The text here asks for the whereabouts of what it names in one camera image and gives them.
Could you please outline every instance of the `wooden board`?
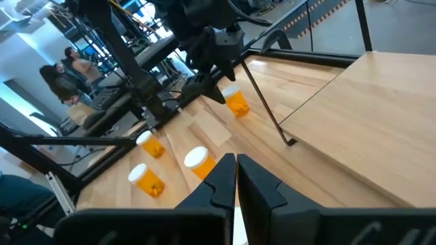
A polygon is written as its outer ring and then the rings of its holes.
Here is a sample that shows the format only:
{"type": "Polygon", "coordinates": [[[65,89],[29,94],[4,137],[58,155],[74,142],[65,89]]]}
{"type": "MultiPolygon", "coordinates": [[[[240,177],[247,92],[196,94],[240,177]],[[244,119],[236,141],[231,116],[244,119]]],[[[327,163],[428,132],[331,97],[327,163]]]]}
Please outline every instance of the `wooden board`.
{"type": "Polygon", "coordinates": [[[436,56],[367,53],[282,127],[405,206],[436,206],[436,56]]]}
{"type": "MultiPolygon", "coordinates": [[[[276,108],[274,113],[283,118],[342,71],[260,57],[250,57],[247,64],[266,99],[276,108]]],[[[185,155],[196,146],[206,146],[216,160],[227,152],[248,154],[288,185],[324,206],[397,206],[302,144],[287,147],[241,67],[236,68],[236,77],[235,83],[251,106],[248,115],[235,118],[225,105],[199,97],[158,132],[167,149],[162,158],[155,160],[141,148],[133,149],[84,188],[78,210],[173,208],[200,183],[183,166],[185,155]],[[167,184],[158,198],[149,197],[127,181],[129,172],[139,163],[147,163],[167,184]]],[[[223,79],[219,87],[230,83],[223,79]]]]}

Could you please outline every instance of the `man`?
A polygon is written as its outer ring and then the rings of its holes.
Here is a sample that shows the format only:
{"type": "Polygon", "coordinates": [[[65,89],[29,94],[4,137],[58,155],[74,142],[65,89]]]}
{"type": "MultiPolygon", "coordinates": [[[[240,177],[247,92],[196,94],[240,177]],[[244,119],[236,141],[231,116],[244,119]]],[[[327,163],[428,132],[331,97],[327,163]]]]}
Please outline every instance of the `man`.
{"type": "MultiPolygon", "coordinates": [[[[0,210],[6,210],[13,218],[21,220],[31,216],[40,205],[53,196],[53,192],[45,187],[19,176],[2,174],[0,171],[0,210]]],[[[64,217],[62,207],[57,204],[55,210],[44,217],[40,224],[55,228],[64,217]]],[[[14,244],[18,245],[54,244],[52,238],[37,227],[30,227],[21,238],[15,239],[14,244]]]]}
{"type": "Polygon", "coordinates": [[[66,69],[65,66],[61,62],[54,64],[54,67],[56,67],[56,70],[66,80],[73,82],[77,86],[77,88],[80,89],[82,92],[84,92],[88,95],[91,93],[92,89],[90,86],[88,86],[86,81],[81,80],[74,73],[72,73],[70,70],[66,69]]]}

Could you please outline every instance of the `long hair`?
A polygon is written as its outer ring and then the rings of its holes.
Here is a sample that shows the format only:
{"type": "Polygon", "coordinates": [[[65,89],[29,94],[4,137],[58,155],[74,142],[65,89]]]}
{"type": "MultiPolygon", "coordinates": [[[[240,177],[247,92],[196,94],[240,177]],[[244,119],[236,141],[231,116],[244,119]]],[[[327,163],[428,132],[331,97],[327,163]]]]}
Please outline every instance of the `long hair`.
{"type": "Polygon", "coordinates": [[[71,53],[73,52],[73,48],[72,47],[68,47],[68,48],[66,48],[64,51],[63,51],[63,53],[64,53],[64,55],[67,57],[67,59],[69,60],[69,61],[71,61],[71,62],[73,62],[74,61],[74,58],[73,57],[71,57],[71,53]]]}
{"type": "Polygon", "coordinates": [[[45,65],[41,67],[40,74],[50,88],[56,85],[56,79],[61,75],[52,65],[45,65]]]}

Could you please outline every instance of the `person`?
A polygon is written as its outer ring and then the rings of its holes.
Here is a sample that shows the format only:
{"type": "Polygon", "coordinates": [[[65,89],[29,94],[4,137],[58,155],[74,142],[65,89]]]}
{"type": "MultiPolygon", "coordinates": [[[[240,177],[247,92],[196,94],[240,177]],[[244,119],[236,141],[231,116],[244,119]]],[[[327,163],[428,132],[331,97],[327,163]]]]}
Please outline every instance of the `person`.
{"type": "Polygon", "coordinates": [[[41,67],[40,74],[46,81],[50,90],[63,102],[69,105],[74,105],[82,102],[87,106],[91,106],[91,98],[77,86],[65,79],[52,65],[41,67]]]}
{"type": "Polygon", "coordinates": [[[101,91],[103,88],[99,87],[99,83],[104,79],[102,73],[90,61],[81,59],[79,52],[72,47],[65,49],[65,56],[72,62],[73,68],[87,77],[87,82],[95,91],[101,91]]]}
{"type": "Polygon", "coordinates": [[[65,66],[61,63],[55,63],[54,67],[56,67],[56,70],[67,80],[70,82],[73,82],[78,89],[80,89],[82,92],[85,92],[86,94],[91,94],[91,87],[84,81],[78,78],[74,73],[72,73],[70,70],[66,69],[65,66]]]}
{"type": "MultiPolygon", "coordinates": [[[[20,176],[2,174],[0,170],[0,209],[13,218],[21,221],[28,218],[49,198],[55,194],[32,181],[20,176]]],[[[65,213],[58,203],[54,210],[48,213],[40,225],[55,228],[56,224],[65,217],[65,213]]],[[[30,227],[22,237],[15,238],[17,245],[49,245],[53,239],[37,227],[30,227]]]]}

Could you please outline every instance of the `woman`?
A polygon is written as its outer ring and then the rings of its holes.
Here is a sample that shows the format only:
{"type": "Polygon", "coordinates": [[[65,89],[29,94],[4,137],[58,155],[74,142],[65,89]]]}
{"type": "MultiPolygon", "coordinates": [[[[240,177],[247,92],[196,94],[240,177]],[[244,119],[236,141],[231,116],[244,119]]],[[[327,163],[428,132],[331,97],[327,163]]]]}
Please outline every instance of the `woman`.
{"type": "Polygon", "coordinates": [[[72,47],[65,49],[65,56],[72,62],[73,68],[87,77],[87,82],[95,91],[101,91],[98,84],[104,79],[98,68],[90,61],[80,58],[79,52],[72,47]]]}
{"type": "Polygon", "coordinates": [[[41,67],[40,74],[46,81],[50,90],[63,102],[67,104],[76,104],[82,102],[85,105],[92,103],[91,98],[77,86],[65,79],[52,65],[45,65],[41,67]]]}
{"type": "Polygon", "coordinates": [[[85,92],[88,95],[91,94],[91,87],[84,80],[77,77],[72,71],[66,69],[62,63],[56,63],[54,64],[54,67],[56,67],[56,70],[61,74],[61,76],[70,82],[73,82],[82,92],[85,92]]]}

